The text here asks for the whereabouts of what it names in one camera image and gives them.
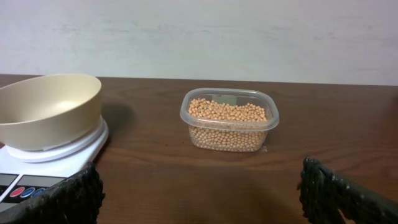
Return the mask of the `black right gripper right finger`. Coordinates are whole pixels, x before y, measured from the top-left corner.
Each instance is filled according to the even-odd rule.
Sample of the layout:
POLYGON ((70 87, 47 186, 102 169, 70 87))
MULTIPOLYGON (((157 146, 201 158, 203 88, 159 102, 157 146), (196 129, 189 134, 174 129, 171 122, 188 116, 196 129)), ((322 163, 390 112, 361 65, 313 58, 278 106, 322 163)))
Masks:
POLYGON ((397 224, 397 203, 327 168, 303 160, 300 191, 303 216, 314 224, 397 224))

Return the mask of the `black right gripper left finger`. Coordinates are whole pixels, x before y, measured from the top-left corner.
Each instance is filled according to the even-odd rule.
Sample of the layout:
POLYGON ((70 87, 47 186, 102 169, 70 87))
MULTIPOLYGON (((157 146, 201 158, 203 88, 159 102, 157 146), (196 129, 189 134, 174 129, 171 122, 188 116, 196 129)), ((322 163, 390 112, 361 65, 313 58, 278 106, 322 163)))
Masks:
POLYGON ((35 197, 1 212, 1 223, 95 224, 105 193, 92 162, 35 197))

